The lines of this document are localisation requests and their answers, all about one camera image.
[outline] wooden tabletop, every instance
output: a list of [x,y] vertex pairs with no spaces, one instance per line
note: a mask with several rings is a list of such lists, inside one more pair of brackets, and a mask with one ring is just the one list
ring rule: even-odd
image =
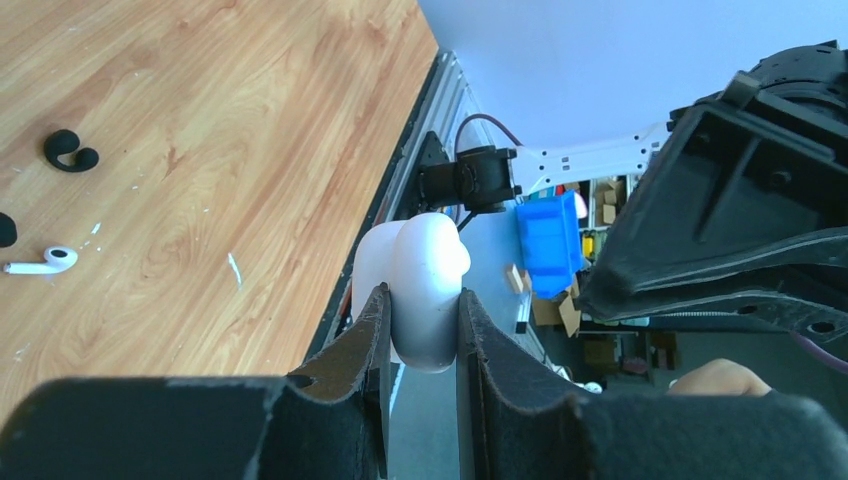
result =
[[[0,5],[0,422],[75,375],[303,360],[437,46],[414,0]],[[99,165],[45,161],[75,131]]]

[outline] purple cable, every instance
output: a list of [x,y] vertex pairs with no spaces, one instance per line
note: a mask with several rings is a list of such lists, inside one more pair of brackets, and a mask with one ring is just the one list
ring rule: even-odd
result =
[[848,375],[848,362],[834,357],[830,353],[824,351],[820,346],[813,343],[812,340],[797,332],[789,332],[789,334],[795,342],[801,346],[801,348],[806,350],[807,353],[815,357],[818,361],[843,375]]

